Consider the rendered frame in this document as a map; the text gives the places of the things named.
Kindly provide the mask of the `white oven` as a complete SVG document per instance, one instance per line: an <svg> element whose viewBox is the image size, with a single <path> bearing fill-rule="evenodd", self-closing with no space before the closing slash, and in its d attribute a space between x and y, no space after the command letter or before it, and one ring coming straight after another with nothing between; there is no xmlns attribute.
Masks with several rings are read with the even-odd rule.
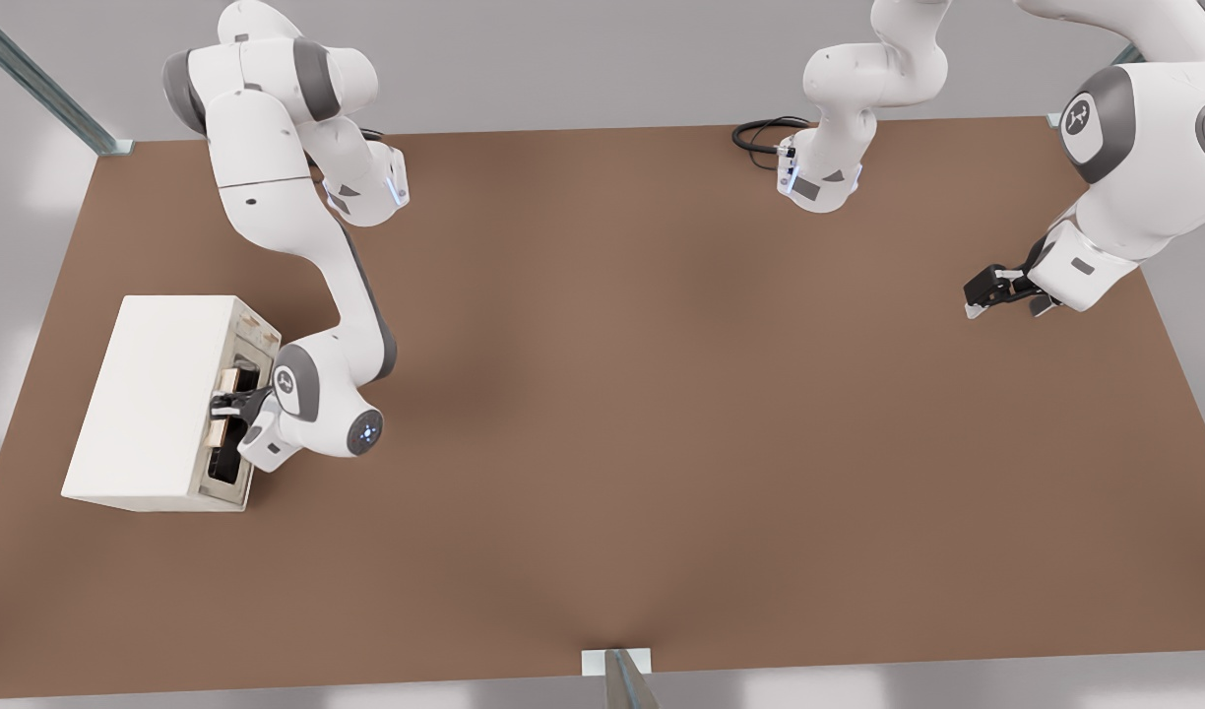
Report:
<svg viewBox="0 0 1205 709"><path fill-rule="evenodd" d="M198 492L229 295L127 295L61 496L135 512L239 512Z"/></svg>

